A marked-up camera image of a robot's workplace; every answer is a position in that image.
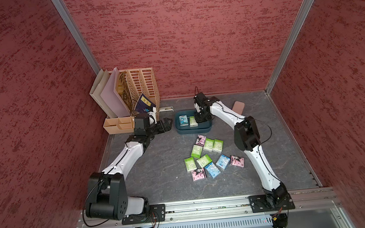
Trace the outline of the green tissue pack top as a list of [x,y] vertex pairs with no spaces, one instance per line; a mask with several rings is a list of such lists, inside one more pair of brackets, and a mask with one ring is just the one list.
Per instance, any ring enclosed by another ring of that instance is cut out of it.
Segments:
[[196,119],[194,116],[190,116],[189,117],[189,123],[190,123],[190,127],[197,127],[198,123],[196,122]]

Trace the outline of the teal storage box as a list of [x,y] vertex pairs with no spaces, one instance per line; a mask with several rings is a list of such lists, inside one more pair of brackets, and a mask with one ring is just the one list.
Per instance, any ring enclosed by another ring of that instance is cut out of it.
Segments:
[[212,122],[206,121],[203,123],[196,122],[194,114],[196,110],[184,110],[175,114],[175,128],[180,135],[187,134],[203,134],[207,133],[212,128]]

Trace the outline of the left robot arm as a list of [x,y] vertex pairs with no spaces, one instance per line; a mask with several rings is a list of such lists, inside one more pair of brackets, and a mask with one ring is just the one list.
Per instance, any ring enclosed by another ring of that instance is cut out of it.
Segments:
[[90,176],[83,219],[98,218],[107,222],[122,220],[126,216],[146,219],[151,216],[148,199],[129,196],[125,181],[154,137],[169,132],[172,122],[170,118],[157,121],[147,113],[136,115],[134,133],[125,141],[121,153],[103,171]]

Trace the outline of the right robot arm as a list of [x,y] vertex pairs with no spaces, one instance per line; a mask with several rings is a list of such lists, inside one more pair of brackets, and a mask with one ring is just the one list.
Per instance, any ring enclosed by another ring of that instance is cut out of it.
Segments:
[[216,97],[207,98],[202,92],[194,96],[194,107],[196,122],[203,123],[217,117],[233,129],[236,147],[245,152],[260,177],[265,194],[264,208],[272,211],[293,209],[286,186],[265,157],[256,120],[236,113]]

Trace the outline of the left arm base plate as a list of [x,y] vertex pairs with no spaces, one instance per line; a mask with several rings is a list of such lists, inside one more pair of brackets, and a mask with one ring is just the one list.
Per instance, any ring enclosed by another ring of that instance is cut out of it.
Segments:
[[145,204],[142,213],[125,216],[121,221],[122,225],[148,224],[165,221],[165,207],[165,204]]

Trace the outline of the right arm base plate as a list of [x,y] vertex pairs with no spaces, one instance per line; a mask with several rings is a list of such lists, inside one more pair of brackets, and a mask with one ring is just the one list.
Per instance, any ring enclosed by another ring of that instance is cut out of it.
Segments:
[[271,195],[249,196],[248,200],[253,213],[295,209],[293,199],[289,194],[282,198],[273,197]]

